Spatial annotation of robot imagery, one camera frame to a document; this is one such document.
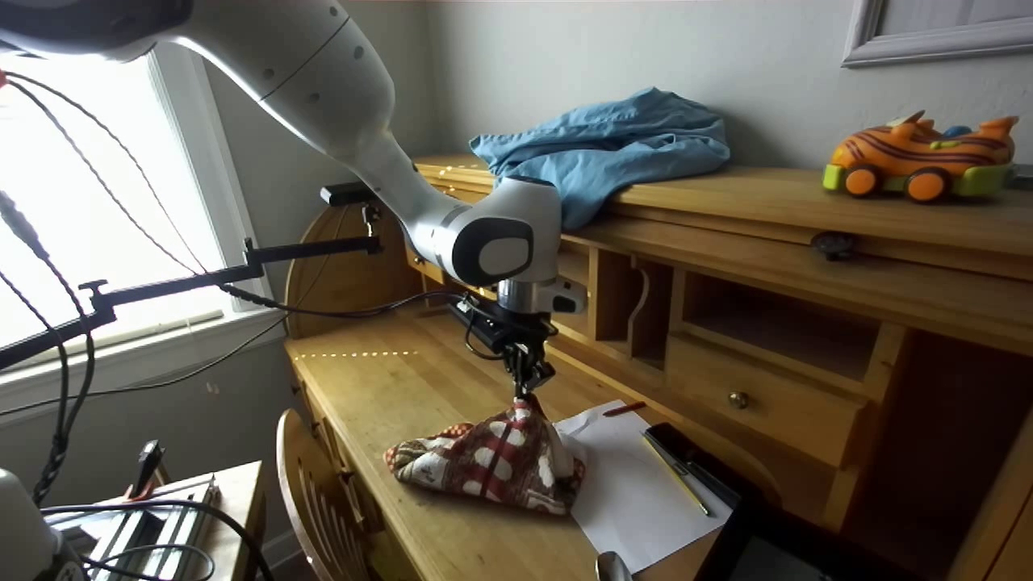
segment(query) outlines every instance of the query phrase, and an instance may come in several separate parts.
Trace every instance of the red and white cloth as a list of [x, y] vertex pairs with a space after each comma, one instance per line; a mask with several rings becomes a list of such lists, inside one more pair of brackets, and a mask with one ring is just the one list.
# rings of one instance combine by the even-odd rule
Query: red and white cloth
[[533, 396], [479, 424], [403, 441], [384, 462], [401, 482], [554, 515], [570, 512], [585, 477]]

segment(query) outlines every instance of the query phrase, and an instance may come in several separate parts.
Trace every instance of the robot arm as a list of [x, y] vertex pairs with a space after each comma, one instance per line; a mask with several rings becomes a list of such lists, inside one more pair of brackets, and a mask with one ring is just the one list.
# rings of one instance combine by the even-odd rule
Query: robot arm
[[557, 276], [555, 188], [504, 179], [471, 206], [427, 183], [390, 132], [390, 75], [336, 0], [0, 0], [0, 41], [117, 60], [158, 41], [187, 47], [353, 171], [428, 262], [473, 286], [499, 283], [499, 305], [510, 311], [584, 308], [584, 286]]

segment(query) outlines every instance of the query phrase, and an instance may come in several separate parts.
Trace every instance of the white paper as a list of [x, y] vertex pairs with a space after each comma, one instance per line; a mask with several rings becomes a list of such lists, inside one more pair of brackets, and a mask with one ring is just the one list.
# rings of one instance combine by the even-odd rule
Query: white paper
[[612, 401], [557, 422], [575, 456], [587, 458], [585, 481], [571, 514], [596, 551], [617, 551], [637, 573], [723, 525], [731, 510], [691, 476], [703, 515], [678, 476], [653, 452], [637, 414], [605, 418], [624, 405]]

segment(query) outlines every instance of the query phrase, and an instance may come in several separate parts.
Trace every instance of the window sill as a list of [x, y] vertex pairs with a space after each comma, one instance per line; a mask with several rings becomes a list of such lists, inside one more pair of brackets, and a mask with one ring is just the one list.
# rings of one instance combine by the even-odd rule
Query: window sill
[[[282, 313], [259, 309], [229, 313], [219, 319], [167, 333], [142, 337], [97, 349], [93, 390], [124, 389], [179, 371], [186, 371], [231, 350]], [[282, 327], [274, 328], [245, 347], [245, 350], [280, 340]], [[69, 358], [69, 391], [79, 392], [86, 368], [86, 356]], [[61, 364], [51, 361], [0, 374], [0, 410], [57, 397]], [[57, 404], [0, 418], [0, 426], [50, 414]]]

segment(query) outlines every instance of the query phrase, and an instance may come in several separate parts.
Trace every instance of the orange toy car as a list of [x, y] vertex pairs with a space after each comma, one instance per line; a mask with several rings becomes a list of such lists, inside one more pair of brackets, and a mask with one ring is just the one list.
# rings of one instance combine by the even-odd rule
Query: orange toy car
[[945, 137], [925, 111], [847, 137], [825, 166], [822, 185], [854, 197], [903, 191], [928, 204], [948, 194], [992, 195], [1010, 180], [1015, 152], [1011, 127], [1018, 117], [979, 125], [978, 131]]

